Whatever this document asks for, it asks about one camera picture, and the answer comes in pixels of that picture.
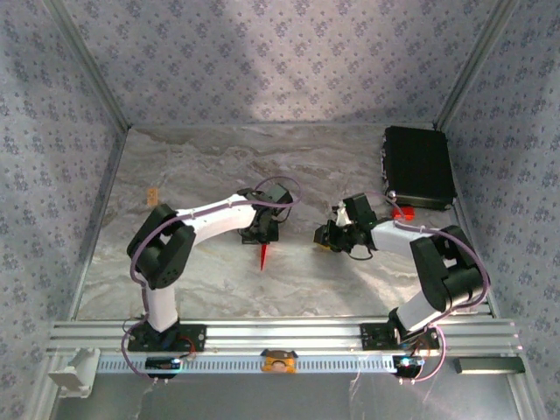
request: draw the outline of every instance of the floral wallpaper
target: floral wallpaper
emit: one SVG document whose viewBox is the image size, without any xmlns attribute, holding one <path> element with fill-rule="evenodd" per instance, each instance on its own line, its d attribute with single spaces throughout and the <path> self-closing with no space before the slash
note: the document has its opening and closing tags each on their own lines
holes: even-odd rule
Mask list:
<svg viewBox="0 0 560 420">
<path fill-rule="evenodd" d="M 120 138 L 39 0 L 0 2 L 0 418 L 24 418 Z"/>
<path fill-rule="evenodd" d="M 502 315 L 560 418 L 559 2 L 521 0 L 447 134 Z"/>
<path fill-rule="evenodd" d="M 430 122 L 495 1 L 65 0 L 132 125 Z"/>
</svg>

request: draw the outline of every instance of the white bracket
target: white bracket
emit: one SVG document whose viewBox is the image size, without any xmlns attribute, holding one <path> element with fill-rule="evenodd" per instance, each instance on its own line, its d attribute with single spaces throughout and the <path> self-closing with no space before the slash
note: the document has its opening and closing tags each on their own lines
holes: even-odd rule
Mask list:
<svg viewBox="0 0 560 420">
<path fill-rule="evenodd" d="M 77 348 L 64 369 L 49 372 L 60 387 L 61 398 L 88 398 L 94 386 L 95 372 L 101 356 L 99 348 Z"/>
</svg>

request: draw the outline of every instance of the marble surface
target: marble surface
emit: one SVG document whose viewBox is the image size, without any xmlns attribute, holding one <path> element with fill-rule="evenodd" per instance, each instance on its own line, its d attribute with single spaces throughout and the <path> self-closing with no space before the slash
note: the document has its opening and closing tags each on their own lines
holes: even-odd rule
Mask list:
<svg viewBox="0 0 560 420">
<path fill-rule="evenodd" d="M 312 242 L 331 205 L 354 193 L 381 190 L 384 126 L 270 125 L 190 129 L 132 129 L 87 271 L 78 319 L 126 319 L 142 311 L 140 289 L 128 275 L 126 247 L 161 202 L 190 208 L 223 200 L 273 175 L 290 175 L 304 198 L 269 246 L 242 245 L 236 232 L 202 242 L 175 283 L 182 318 L 386 315 L 419 290 L 412 261 L 376 252 L 368 262 L 334 254 Z M 294 190 L 293 185 L 286 186 Z M 389 212 L 380 199 L 378 215 Z M 417 223 L 441 228 L 449 213 L 418 210 Z M 356 256 L 366 256 L 356 249 Z"/>
</svg>

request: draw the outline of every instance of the wall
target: wall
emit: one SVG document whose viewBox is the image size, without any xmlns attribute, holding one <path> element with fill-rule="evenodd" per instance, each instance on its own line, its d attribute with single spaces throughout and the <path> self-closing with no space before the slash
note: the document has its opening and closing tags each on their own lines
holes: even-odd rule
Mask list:
<svg viewBox="0 0 560 420">
<path fill-rule="evenodd" d="M 65 0 L 133 124 L 430 122 L 494 1 Z"/>
<path fill-rule="evenodd" d="M 560 3 L 521 0 L 447 134 L 502 315 L 560 418 Z"/>
<path fill-rule="evenodd" d="M 4 0 L 0 15 L 0 418 L 22 418 L 120 137 L 43 4 Z"/>
</svg>

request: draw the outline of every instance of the black case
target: black case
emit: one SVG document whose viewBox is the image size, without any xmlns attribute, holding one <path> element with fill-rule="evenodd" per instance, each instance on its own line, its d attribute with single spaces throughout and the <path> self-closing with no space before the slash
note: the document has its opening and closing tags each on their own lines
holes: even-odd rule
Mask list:
<svg viewBox="0 0 560 420">
<path fill-rule="evenodd" d="M 394 191 L 399 206 L 452 207 L 457 193 L 444 133 L 391 126 L 385 129 L 381 164 L 385 193 Z"/>
</svg>

